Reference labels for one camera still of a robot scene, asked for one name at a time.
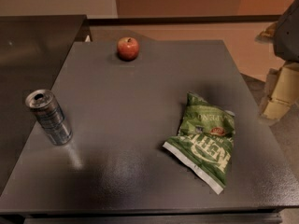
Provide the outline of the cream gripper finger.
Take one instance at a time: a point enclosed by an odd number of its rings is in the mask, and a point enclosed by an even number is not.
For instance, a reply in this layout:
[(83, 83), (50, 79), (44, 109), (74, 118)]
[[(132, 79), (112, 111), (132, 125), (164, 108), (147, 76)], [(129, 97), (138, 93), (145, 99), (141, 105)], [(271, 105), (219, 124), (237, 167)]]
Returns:
[(285, 62), (278, 70), (270, 69), (260, 102), (265, 119), (280, 120), (299, 99), (299, 63)]

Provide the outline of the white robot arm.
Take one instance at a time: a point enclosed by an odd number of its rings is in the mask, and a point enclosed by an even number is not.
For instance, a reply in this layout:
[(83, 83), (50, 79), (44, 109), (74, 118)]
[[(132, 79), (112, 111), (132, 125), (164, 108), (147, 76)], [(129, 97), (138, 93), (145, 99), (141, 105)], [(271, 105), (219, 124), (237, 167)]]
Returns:
[(281, 119), (299, 99), (299, 0), (278, 19), (273, 37), (274, 53), (285, 63), (270, 69), (260, 103), (266, 119)]

